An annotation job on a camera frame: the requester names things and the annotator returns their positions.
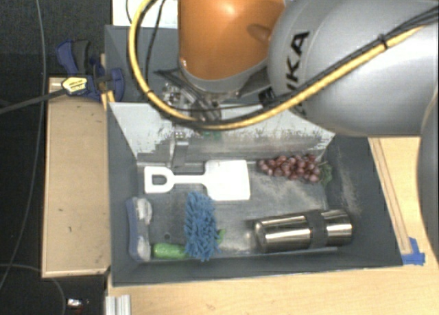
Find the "white plastic spatula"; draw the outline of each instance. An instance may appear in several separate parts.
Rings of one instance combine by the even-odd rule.
[[[210,160],[203,175],[174,175],[163,166],[146,166],[144,169],[145,193],[166,193],[174,185],[198,183],[207,188],[214,200],[250,199],[250,181],[245,160]],[[153,177],[162,176],[164,184],[154,184]]]

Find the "blue sponge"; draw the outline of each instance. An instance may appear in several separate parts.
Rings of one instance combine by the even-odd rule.
[[[185,252],[201,261],[209,260],[215,251],[220,251],[214,210],[215,207],[209,197],[196,191],[187,196]]]

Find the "wooden table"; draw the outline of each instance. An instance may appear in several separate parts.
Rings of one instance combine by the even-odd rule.
[[[57,83],[51,81],[51,90],[59,87]],[[105,273],[110,265],[110,228],[104,109],[82,98],[52,100],[47,134],[43,276]],[[423,267],[129,288],[109,283],[108,294],[130,294],[133,315],[439,314],[439,267],[417,198],[419,138],[370,142],[401,233],[400,246],[407,247],[405,226],[426,254]]]

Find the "black floor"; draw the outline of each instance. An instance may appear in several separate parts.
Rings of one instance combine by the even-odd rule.
[[[45,29],[47,73],[64,73],[54,56],[67,38],[87,39],[104,51],[104,25],[111,22],[111,0],[39,0]],[[0,107],[40,94],[43,57],[36,0],[0,0]],[[0,281],[19,235],[36,153],[39,106],[0,115]],[[14,263],[40,266],[43,226],[45,129],[41,134],[36,180],[23,240]],[[0,290],[0,314],[62,314],[66,299],[82,299],[81,314],[102,314],[103,277],[74,277],[56,284],[22,266],[11,269]],[[79,312],[67,311],[67,314]]]

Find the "wooden board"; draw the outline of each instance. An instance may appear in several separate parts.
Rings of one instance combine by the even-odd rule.
[[[50,79],[49,91],[61,79]],[[43,277],[95,275],[110,265],[106,117],[66,95],[47,111]]]

